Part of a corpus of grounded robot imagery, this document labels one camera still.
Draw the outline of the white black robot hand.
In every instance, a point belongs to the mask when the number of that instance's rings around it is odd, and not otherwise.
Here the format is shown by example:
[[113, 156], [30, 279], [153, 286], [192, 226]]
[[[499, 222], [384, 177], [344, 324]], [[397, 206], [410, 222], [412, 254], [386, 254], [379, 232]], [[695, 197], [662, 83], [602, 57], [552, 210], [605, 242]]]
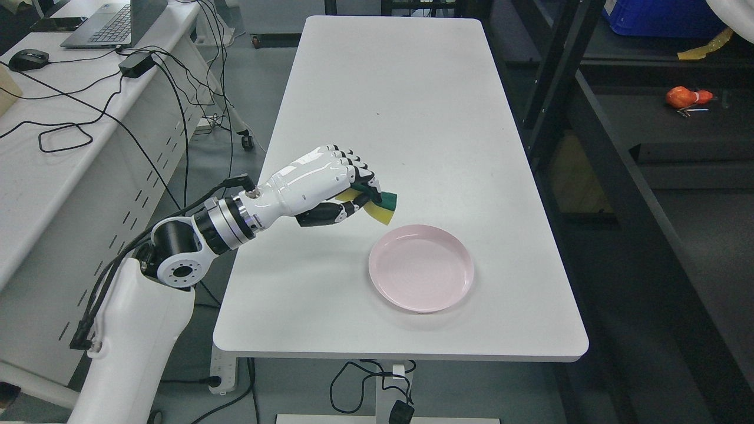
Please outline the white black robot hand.
[[336, 145], [323, 145], [281, 168], [255, 190], [242, 191], [235, 201], [255, 231], [271, 227], [279, 217], [304, 216], [315, 208], [325, 215], [306, 225], [331, 225], [361, 209], [355, 202], [329, 203], [353, 186], [364, 188], [364, 200], [378, 203], [384, 197], [379, 180], [360, 157]]

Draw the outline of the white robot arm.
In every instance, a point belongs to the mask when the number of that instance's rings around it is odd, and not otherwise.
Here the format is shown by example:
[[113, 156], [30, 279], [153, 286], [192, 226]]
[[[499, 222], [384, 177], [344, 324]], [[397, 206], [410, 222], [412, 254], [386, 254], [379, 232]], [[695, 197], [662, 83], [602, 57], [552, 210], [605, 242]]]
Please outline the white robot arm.
[[269, 228], [290, 210], [256, 188], [207, 199], [191, 217], [183, 211], [149, 229], [156, 271], [149, 276], [126, 247], [100, 279], [83, 330], [94, 329], [91, 367], [70, 423], [146, 423], [173, 346], [191, 319], [193, 286], [213, 260]]

